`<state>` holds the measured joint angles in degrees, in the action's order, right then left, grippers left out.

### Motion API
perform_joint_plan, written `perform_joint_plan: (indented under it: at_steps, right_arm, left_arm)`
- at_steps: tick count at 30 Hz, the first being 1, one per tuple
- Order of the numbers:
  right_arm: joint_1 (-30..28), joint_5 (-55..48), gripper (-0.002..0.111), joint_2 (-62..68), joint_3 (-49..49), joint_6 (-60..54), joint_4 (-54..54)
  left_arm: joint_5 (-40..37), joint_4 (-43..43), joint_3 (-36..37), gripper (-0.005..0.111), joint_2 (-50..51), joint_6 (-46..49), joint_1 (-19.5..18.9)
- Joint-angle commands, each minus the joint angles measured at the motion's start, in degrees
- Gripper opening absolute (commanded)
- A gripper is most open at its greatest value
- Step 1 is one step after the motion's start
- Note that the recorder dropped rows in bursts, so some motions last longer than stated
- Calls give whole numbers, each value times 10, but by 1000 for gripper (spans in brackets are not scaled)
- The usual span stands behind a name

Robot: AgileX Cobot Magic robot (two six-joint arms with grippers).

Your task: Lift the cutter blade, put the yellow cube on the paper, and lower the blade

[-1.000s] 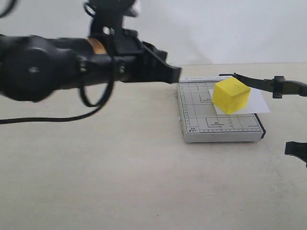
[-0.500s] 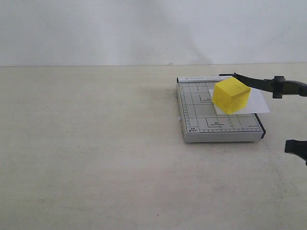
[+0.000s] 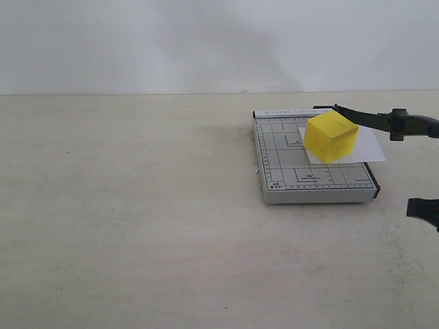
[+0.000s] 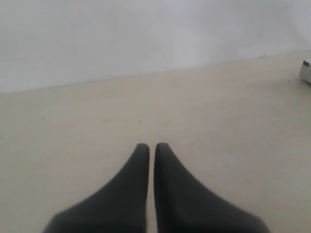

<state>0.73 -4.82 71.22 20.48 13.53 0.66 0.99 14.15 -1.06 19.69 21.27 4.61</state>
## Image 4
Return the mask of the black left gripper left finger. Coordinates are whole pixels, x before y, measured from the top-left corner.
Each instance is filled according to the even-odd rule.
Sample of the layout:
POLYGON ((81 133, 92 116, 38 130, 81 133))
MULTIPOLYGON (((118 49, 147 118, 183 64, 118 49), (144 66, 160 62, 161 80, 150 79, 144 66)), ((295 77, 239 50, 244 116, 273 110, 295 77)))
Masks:
POLYGON ((150 149, 136 145, 122 169, 100 190, 56 214, 46 233, 144 233, 150 149))

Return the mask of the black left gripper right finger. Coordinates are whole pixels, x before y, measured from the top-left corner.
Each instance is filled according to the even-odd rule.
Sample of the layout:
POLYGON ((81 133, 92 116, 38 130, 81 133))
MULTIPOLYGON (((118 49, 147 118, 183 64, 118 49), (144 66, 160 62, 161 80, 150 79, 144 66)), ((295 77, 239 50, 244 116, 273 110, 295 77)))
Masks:
POLYGON ((167 143, 155 148, 154 198, 159 233, 268 233, 257 216, 204 187, 167 143))

